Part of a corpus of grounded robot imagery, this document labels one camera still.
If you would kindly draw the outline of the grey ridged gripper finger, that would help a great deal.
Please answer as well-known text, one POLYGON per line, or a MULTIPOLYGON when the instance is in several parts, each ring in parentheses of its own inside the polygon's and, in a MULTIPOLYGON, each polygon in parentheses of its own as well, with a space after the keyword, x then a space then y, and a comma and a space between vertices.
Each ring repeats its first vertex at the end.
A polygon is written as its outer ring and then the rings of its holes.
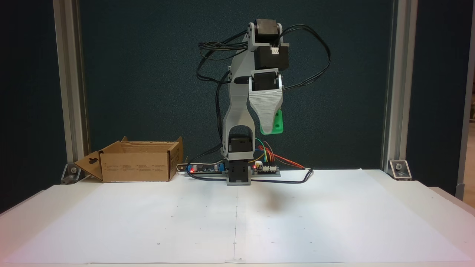
POLYGON ((253 91, 253 74, 248 80, 248 98, 256 112, 263 133, 271 134, 275 126, 275 115, 283 103, 282 76, 278 75, 279 88, 275 90, 253 91))

